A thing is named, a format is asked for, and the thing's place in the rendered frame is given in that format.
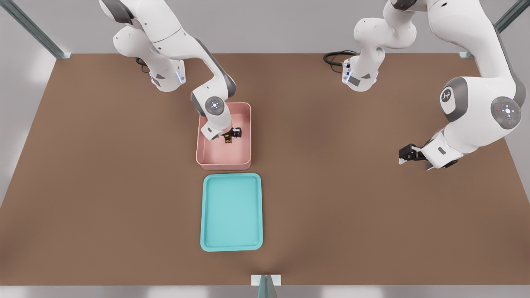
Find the silver frame post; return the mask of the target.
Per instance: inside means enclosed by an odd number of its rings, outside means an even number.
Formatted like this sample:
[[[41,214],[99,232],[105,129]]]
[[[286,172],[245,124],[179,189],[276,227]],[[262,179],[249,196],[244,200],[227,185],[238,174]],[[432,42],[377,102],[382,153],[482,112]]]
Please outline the silver frame post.
[[[503,32],[519,15],[530,6],[530,0],[517,0],[495,23],[496,30]]]
[[[0,0],[0,6],[11,15],[30,35],[36,39],[55,59],[70,59],[72,54],[65,53],[51,38],[13,1]]]
[[[257,298],[277,298],[275,286],[281,285],[281,275],[251,275],[251,285],[258,286]]]

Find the pale blue-green tray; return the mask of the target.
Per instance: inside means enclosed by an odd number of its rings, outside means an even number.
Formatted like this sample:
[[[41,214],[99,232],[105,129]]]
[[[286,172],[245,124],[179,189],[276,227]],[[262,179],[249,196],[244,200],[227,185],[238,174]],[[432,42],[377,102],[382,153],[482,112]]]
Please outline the pale blue-green tray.
[[[263,193],[256,173],[204,179],[200,246],[206,252],[257,250],[263,245]]]

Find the pink box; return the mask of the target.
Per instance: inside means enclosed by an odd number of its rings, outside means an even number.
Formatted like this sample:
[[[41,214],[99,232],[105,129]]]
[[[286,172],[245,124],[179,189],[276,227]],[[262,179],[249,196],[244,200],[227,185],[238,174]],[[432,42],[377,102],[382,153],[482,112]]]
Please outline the pink box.
[[[251,166],[251,106],[244,102],[228,103],[227,105],[231,112],[233,127],[242,128],[242,137],[232,138],[231,143],[225,143],[222,137],[208,141],[200,131],[207,120],[200,116],[196,161],[206,171],[244,171]]]

